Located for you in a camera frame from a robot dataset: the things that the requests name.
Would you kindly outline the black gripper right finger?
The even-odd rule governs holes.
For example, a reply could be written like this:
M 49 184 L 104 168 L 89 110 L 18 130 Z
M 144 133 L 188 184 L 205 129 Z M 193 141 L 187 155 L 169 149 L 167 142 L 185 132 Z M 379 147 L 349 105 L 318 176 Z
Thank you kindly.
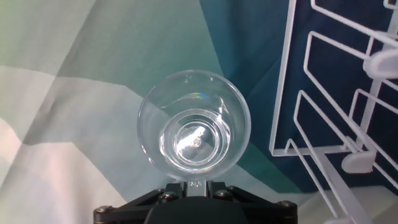
M 270 202 L 224 182 L 208 182 L 208 196 L 234 203 L 248 222 L 297 222 L 297 204 L 288 200 Z

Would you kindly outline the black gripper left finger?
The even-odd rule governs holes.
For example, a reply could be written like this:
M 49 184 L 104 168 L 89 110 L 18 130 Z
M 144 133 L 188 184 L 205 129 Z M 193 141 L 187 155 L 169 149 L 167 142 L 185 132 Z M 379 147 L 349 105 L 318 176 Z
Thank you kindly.
M 149 212 L 157 205 L 183 198 L 183 186 L 181 183 L 167 184 L 120 207 L 102 205 L 93 210 L 93 222 L 145 222 Z

